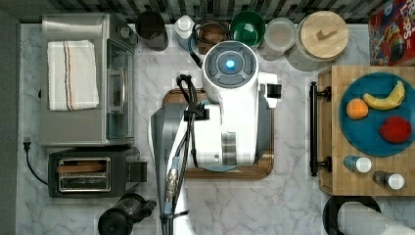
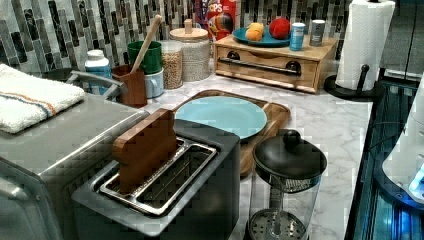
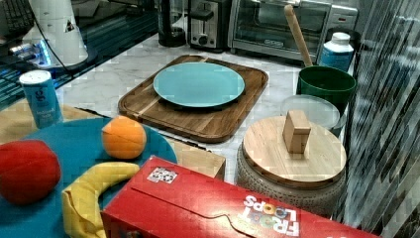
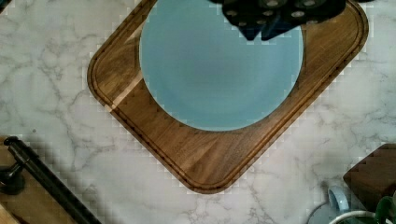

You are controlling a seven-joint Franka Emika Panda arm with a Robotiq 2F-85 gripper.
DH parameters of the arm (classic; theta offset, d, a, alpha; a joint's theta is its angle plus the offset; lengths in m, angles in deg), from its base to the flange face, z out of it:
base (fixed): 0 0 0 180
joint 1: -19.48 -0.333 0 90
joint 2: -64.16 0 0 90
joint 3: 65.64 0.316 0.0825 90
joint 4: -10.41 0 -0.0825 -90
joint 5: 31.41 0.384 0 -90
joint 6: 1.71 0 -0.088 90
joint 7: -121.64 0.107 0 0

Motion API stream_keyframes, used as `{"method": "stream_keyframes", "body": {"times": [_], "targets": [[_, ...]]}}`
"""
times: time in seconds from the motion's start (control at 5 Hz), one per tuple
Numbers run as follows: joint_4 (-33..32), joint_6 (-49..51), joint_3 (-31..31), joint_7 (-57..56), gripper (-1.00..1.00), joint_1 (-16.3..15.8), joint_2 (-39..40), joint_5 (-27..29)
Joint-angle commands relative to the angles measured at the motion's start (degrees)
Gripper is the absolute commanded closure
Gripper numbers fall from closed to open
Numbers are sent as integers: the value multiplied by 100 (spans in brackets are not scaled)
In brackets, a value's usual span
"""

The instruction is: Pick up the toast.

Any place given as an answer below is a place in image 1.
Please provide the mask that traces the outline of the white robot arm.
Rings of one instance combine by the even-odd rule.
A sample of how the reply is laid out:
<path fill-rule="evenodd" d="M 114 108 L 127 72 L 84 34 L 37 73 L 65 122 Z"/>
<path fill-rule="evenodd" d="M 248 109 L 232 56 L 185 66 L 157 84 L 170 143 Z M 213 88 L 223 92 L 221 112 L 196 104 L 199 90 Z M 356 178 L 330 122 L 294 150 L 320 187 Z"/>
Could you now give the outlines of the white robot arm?
<path fill-rule="evenodd" d="M 206 97 L 192 77 L 176 77 L 185 102 L 170 103 L 149 120 L 162 235 L 196 235 L 184 189 L 185 170 L 226 171 L 254 165 L 268 149 L 271 111 L 281 98 L 275 74 L 261 72 L 254 50 L 239 41 L 220 42 L 202 62 Z"/>

